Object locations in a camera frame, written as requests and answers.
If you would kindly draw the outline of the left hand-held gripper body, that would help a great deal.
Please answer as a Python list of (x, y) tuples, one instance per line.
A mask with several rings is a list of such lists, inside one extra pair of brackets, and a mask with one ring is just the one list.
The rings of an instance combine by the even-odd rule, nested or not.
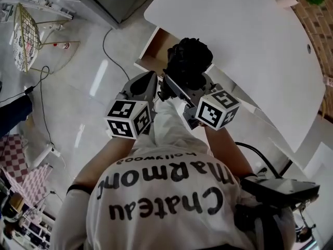
[(137, 139), (153, 122), (155, 95), (144, 95), (139, 100), (113, 99), (105, 121), (113, 137)]

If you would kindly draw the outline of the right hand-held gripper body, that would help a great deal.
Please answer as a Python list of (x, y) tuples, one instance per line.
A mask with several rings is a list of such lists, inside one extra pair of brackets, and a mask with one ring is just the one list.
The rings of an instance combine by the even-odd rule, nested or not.
[(221, 89), (200, 97), (198, 105), (186, 105), (183, 117), (192, 130), (203, 123), (217, 131), (233, 120), (239, 107), (240, 101)]

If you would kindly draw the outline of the wooden drawer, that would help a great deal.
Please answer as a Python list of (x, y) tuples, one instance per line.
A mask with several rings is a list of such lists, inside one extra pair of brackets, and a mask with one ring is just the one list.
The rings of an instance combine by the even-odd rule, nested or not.
[(179, 42), (180, 39), (156, 27), (134, 66), (143, 72), (155, 71), (158, 77), (163, 78), (163, 70), (168, 65), (168, 49)]

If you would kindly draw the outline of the person's right forearm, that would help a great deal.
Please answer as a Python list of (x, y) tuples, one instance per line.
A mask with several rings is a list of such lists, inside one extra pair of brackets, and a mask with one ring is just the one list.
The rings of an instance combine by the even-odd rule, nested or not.
[(204, 130), (213, 156), (224, 163), (234, 176), (243, 178), (253, 174), (249, 162), (225, 128), (216, 131), (205, 126)]

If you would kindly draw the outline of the person's left forearm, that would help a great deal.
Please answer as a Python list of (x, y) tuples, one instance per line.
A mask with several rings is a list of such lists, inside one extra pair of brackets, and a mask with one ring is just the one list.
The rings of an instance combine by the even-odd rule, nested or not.
[(133, 139), (112, 138), (78, 173), (73, 185), (93, 190), (104, 171), (113, 163), (127, 157), (135, 143)]

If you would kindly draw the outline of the white desk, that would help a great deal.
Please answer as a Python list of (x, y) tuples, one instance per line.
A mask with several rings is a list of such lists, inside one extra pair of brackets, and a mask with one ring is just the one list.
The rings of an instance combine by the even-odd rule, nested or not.
[(153, 0), (144, 17), (178, 39), (205, 43), (241, 101), (276, 129), (274, 144), (301, 170), (311, 168), (323, 149), (310, 134), (325, 85), (292, 9), (276, 0)]

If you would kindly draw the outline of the person's white trousers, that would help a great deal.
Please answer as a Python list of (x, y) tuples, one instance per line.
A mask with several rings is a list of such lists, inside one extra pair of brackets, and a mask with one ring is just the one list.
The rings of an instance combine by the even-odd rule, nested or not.
[(186, 129), (171, 101), (156, 101), (155, 111), (157, 114), (154, 118), (153, 130), (155, 144), (158, 147), (177, 147), (203, 154), (209, 152), (207, 144)]

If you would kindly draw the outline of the black chest-mounted device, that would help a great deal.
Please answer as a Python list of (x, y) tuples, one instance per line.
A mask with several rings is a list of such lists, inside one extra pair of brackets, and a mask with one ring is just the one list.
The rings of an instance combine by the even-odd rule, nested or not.
[(254, 207), (236, 206), (235, 224), (242, 231), (253, 229), (258, 219), (266, 221), (280, 215), (285, 208), (310, 202), (318, 196), (320, 188), (313, 182), (286, 178), (260, 179), (255, 176), (240, 180), (240, 186), (259, 202)]

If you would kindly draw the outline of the person's white printed shirt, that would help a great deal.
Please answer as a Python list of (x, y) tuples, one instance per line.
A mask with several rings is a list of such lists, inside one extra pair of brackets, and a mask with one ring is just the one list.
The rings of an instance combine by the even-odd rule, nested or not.
[(289, 208), (258, 203), (216, 158), (175, 146), (118, 159), (72, 184), (50, 250), (291, 250)]

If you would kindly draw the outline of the rattan chair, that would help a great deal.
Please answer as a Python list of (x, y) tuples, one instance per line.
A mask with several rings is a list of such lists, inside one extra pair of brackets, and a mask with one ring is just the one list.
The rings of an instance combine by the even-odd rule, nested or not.
[(326, 97), (324, 96), (318, 114), (321, 116), (322, 119), (324, 119), (326, 116), (326, 112), (327, 112), (327, 102), (326, 102)]

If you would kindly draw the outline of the patterned seat cushion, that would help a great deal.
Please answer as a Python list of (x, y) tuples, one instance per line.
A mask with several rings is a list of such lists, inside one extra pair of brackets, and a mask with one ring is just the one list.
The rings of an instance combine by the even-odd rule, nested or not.
[(37, 58), (40, 46), (38, 28), (29, 24), (15, 23), (12, 41), (14, 61), (17, 69), (28, 72)]

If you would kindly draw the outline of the white vase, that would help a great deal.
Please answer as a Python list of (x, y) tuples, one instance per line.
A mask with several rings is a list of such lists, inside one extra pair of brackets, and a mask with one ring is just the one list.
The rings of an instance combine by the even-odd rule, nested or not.
[(275, 0), (276, 4), (280, 8), (289, 8), (299, 3), (298, 0)]

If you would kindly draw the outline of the pink checkered cloth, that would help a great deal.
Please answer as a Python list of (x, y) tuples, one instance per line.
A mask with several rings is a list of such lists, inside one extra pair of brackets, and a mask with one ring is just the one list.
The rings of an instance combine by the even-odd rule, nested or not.
[(34, 206), (46, 196), (45, 182), (53, 168), (44, 164), (29, 169), (20, 135), (7, 134), (0, 138), (0, 168), (9, 181), (10, 190), (19, 193), (28, 206)]

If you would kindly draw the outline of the white shelf rack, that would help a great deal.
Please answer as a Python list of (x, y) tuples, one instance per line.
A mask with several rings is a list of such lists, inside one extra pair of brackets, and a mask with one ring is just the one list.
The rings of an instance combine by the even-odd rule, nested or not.
[(24, 7), (43, 10), (49, 13), (57, 14), (67, 19), (73, 19), (75, 12), (67, 9), (51, 0), (0, 0), (2, 3), (21, 4)]

